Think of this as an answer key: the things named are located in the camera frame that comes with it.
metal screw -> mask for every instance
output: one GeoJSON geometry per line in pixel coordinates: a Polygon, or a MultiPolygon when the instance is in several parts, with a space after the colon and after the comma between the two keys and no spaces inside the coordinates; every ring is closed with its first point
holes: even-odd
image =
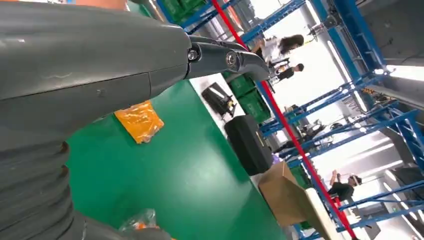
{"type": "Polygon", "coordinates": [[[236,63],[236,57],[234,56],[233,52],[229,52],[226,55],[226,64],[231,66],[234,65],[236,63]]]}
{"type": "Polygon", "coordinates": [[[190,50],[188,52],[188,60],[193,61],[198,58],[198,53],[195,50],[190,50]]]}

orange plastic bag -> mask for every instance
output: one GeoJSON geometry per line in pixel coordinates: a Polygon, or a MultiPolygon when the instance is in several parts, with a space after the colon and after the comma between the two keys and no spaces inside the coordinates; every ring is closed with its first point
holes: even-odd
{"type": "Polygon", "coordinates": [[[150,101],[116,111],[115,116],[137,144],[150,142],[151,138],[164,126],[164,122],[156,114],[150,101]]]}

red line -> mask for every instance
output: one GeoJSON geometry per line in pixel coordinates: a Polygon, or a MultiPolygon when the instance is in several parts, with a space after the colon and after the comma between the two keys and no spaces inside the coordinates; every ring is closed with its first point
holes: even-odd
{"type": "Polygon", "coordinates": [[[277,118],[279,118],[279,120],[281,121],[281,123],[284,125],[284,128],[287,130],[288,135],[290,136],[291,140],[294,143],[294,146],[296,147],[296,149],[299,151],[299,154],[302,156],[303,158],[303,162],[305,164],[305,166],[307,167],[307,169],[309,170],[309,172],[311,173],[313,179],[315,180],[315,182],[317,183],[318,187],[320,188],[320,190],[324,193],[324,197],[325,200],[331,205],[331,208],[334,210],[335,214],[337,215],[337,217],[340,219],[341,223],[343,224],[344,228],[346,229],[346,231],[349,233],[349,235],[355,239],[356,235],[354,233],[354,231],[352,230],[348,220],[346,218],[343,217],[342,213],[339,211],[339,209],[336,207],[335,203],[333,202],[332,198],[330,197],[330,195],[327,193],[326,188],[324,187],[324,185],[321,183],[320,177],[318,176],[318,174],[315,172],[314,167],[312,166],[311,161],[308,159],[308,157],[306,156],[304,150],[302,149],[299,141],[296,139],[295,135],[293,134],[292,129],[289,126],[289,123],[287,122],[286,118],[284,117],[283,113],[281,112],[280,108],[277,105],[276,100],[274,99],[273,94],[271,93],[270,88],[268,87],[267,81],[262,81],[261,82],[262,87],[264,88],[266,95],[269,98],[269,101],[272,105],[272,107],[275,109],[276,111],[276,115],[277,118]]]}
{"type": "Polygon", "coordinates": [[[223,9],[221,8],[220,4],[218,3],[217,0],[210,0],[213,4],[213,6],[215,7],[216,11],[218,12],[218,14],[221,16],[222,20],[224,21],[224,23],[227,25],[229,31],[232,33],[232,35],[235,38],[235,41],[242,45],[245,49],[248,49],[248,47],[245,45],[245,43],[242,41],[242,38],[237,34],[236,30],[234,29],[233,25],[231,24],[230,20],[227,18],[227,16],[225,15],[223,9]]]}

white shirt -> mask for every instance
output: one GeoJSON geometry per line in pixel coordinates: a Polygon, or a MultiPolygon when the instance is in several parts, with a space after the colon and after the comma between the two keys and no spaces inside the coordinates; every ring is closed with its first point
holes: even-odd
{"type": "Polygon", "coordinates": [[[265,40],[263,46],[260,47],[265,62],[272,62],[280,57],[280,41],[280,38],[265,40]]]}

long black hair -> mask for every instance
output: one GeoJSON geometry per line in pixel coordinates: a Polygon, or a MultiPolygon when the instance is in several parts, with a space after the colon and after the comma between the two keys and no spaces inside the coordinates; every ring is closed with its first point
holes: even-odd
{"type": "Polygon", "coordinates": [[[302,46],[305,39],[302,35],[296,34],[293,36],[284,37],[279,43],[279,49],[282,55],[287,54],[290,50],[294,49],[296,45],[302,46]]]}

